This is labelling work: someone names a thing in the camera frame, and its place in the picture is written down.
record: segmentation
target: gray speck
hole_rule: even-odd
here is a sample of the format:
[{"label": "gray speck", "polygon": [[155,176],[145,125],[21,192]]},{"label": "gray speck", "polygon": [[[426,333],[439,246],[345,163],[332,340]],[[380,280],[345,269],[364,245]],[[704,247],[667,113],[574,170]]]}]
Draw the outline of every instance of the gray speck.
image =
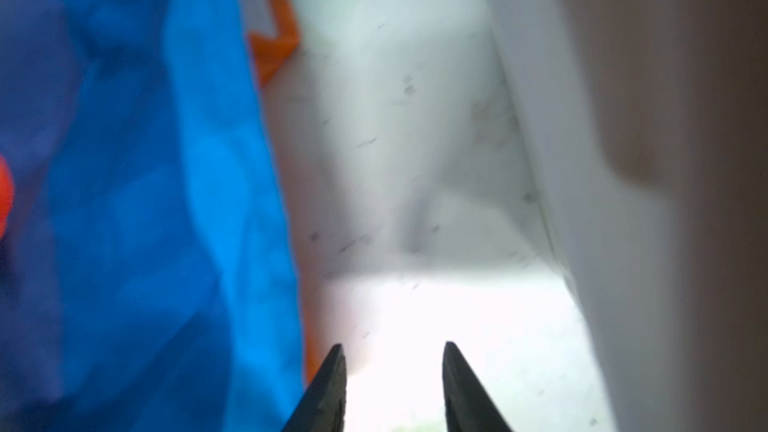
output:
[{"label": "gray speck", "polygon": [[379,139],[378,137],[374,137],[373,139],[366,140],[365,142],[360,142],[359,144],[357,144],[357,146],[355,146],[355,149],[361,149],[363,147],[368,147],[368,146],[373,144],[378,139]]},{"label": "gray speck", "polygon": [[355,242],[357,242],[357,239],[355,239],[355,240],[351,241],[349,244],[344,245],[343,247],[341,247],[341,249],[339,250],[339,255],[341,255],[344,252],[346,252],[347,250],[349,250],[349,248],[351,246],[355,245]]}]

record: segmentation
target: white floor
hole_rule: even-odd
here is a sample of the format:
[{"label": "white floor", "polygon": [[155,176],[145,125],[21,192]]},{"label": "white floor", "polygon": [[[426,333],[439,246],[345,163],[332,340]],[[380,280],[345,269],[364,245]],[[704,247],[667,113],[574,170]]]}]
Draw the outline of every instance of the white floor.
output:
[{"label": "white floor", "polygon": [[304,45],[264,104],[346,429],[444,430],[453,340],[517,432],[613,430],[485,1],[294,1]]}]

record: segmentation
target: orange handle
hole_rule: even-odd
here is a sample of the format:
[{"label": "orange handle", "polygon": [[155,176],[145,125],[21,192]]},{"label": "orange handle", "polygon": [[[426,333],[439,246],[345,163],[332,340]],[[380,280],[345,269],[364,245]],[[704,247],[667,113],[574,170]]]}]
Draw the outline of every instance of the orange handle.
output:
[{"label": "orange handle", "polygon": [[5,234],[8,214],[13,206],[13,177],[5,159],[0,156],[0,238]]}]

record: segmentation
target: orange strap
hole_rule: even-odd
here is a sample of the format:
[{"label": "orange strap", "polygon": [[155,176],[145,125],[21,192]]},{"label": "orange strap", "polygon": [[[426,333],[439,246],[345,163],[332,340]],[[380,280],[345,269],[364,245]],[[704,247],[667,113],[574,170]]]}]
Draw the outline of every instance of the orange strap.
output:
[{"label": "orange strap", "polygon": [[5,234],[8,214],[13,205],[13,177],[5,159],[0,156],[0,238]]},{"label": "orange strap", "polygon": [[268,0],[277,28],[277,37],[264,37],[256,32],[248,33],[251,53],[254,54],[259,84],[263,87],[280,66],[288,59],[301,41],[299,26],[290,0]]}]

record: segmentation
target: white surface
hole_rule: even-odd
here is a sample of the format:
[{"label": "white surface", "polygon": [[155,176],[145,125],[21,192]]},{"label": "white surface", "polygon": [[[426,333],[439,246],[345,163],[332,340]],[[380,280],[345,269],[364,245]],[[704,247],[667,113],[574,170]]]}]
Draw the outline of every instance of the white surface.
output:
[{"label": "white surface", "polygon": [[675,302],[683,298],[674,295],[680,275],[671,255],[670,204],[608,168],[559,1],[490,1],[551,224],[575,276],[619,425],[626,432],[683,430],[675,422],[685,406],[675,362]]},{"label": "white surface", "polygon": [[517,432],[612,430],[484,0],[294,1],[304,47],[265,114],[347,429],[444,430],[453,340]]}]

